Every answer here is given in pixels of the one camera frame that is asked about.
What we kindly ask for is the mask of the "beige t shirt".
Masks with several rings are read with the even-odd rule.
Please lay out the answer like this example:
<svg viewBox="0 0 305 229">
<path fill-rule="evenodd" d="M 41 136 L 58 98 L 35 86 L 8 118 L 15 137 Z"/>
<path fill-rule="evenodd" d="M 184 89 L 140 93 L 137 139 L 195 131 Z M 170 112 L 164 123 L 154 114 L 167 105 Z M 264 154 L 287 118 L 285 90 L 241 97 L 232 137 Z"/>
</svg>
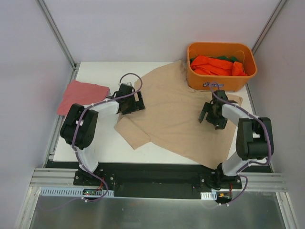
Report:
<svg viewBox="0 0 305 229">
<path fill-rule="evenodd" d="M 228 158 L 236 126 L 228 122 L 216 130 L 199 122 L 212 94 L 188 86 L 182 61 L 150 71 L 134 86 L 142 92 L 145 109 L 120 115 L 114 127 L 133 149 L 152 142 L 211 169 Z"/>
</svg>

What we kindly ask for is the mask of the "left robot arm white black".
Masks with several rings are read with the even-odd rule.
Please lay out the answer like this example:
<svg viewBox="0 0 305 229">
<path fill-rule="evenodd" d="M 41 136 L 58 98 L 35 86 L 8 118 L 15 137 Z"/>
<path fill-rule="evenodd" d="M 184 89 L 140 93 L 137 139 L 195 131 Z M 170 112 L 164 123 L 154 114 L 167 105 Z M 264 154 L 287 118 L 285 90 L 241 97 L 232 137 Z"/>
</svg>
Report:
<svg viewBox="0 0 305 229">
<path fill-rule="evenodd" d="M 141 90 L 136 90 L 126 83 L 122 83 L 118 91 L 103 101 L 90 105 L 71 105 L 61 127 L 60 136 L 75 152 L 80 168 L 86 171 L 84 180 L 89 185 L 95 186 L 101 179 L 100 173 L 96 171 L 98 160 L 92 146 L 98 118 L 116 114 L 126 115 L 144 109 Z"/>
</svg>

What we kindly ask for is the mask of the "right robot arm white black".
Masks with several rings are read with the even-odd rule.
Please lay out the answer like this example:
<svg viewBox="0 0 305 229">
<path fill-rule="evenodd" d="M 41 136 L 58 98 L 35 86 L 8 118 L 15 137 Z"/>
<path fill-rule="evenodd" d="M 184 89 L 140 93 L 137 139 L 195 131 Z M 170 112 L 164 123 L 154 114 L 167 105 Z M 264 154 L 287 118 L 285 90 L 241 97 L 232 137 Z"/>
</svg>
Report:
<svg viewBox="0 0 305 229">
<path fill-rule="evenodd" d="M 234 154 L 217 166 L 214 182 L 226 188 L 232 178 L 252 164 L 266 165 L 274 153 L 271 120 L 246 111 L 236 101 L 229 100 L 224 90 L 212 90 L 212 100 L 206 102 L 198 118 L 206 120 L 216 130 L 223 130 L 228 121 L 237 127 Z"/>
</svg>

